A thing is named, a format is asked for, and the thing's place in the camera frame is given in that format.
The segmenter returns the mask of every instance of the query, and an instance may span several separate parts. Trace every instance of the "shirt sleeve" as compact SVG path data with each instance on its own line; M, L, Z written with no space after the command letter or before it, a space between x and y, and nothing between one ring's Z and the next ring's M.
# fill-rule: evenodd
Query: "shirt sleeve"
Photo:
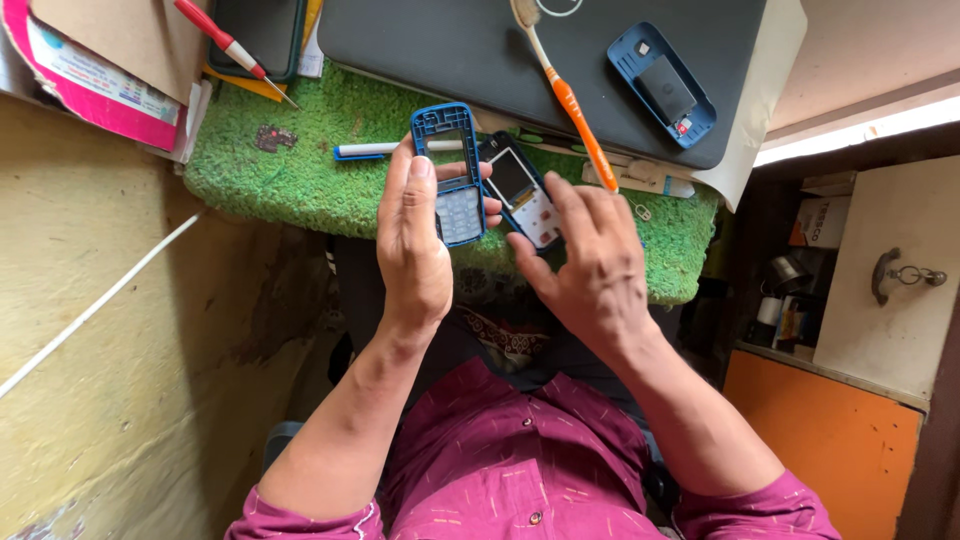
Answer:
M382 540L380 507L371 501L348 516L315 521L268 504L260 499L254 486L243 505L243 517L230 525L224 540L261 540L281 535L287 540Z
M702 497L684 492L674 510L674 523L687 538L840 540L820 498L790 471L746 495Z

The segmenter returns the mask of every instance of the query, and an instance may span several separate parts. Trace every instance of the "red screwdriver handle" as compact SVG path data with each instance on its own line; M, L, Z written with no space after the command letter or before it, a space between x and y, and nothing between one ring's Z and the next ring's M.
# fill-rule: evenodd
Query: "red screwdriver handle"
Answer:
M174 6L186 15L190 22L197 25L197 28L204 31L204 34L210 36L222 51L226 51L227 47L230 47L230 44L233 43L233 37L220 30L213 19L190 0L174 0Z
M211 19L204 10L198 8L197 5L190 0L174 0L174 6L186 15L186 18L190 19L190 22L201 29L204 34L210 36L217 46L220 47L220 50L227 53L228 56L243 66L244 69L250 71L254 77L257 79L267 77L267 72L256 63L256 60L250 56L250 53L241 47L240 43L237 43L230 34L220 30L217 23L213 22L213 19Z

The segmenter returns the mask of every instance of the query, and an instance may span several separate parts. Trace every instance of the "hand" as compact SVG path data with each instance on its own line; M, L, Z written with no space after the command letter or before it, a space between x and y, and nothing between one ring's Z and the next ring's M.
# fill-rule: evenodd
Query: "hand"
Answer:
M376 258L387 288L383 321L405 337L433 337L453 299L450 253L437 237L437 179L466 174L463 162L434 167L415 157L408 134L394 151L376 212ZM480 164L488 178L489 163ZM501 204L484 198L490 227L500 222Z
M526 236L509 233L516 267L571 333L614 371L657 329L647 310L643 247L627 200L601 187L544 178L560 215L566 264L553 273Z

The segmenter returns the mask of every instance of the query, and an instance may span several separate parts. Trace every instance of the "magenta shirt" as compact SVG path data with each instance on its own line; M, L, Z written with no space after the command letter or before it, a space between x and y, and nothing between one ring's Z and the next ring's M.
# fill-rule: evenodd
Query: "magenta shirt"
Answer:
M397 435L381 503L391 540L430 538L662 538L644 513L643 434L592 387L558 374L521 394L480 358L446 375ZM688 539L839 538L809 488L786 472L728 498L684 493L674 511ZM227 540L380 539L377 501L314 521L251 490Z

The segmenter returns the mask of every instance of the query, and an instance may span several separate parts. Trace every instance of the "orange panel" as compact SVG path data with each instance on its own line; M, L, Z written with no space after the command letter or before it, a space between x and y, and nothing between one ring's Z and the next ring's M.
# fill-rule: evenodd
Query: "orange panel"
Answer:
M731 355L724 395L817 492L845 539L894 537L920 412L742 351Z

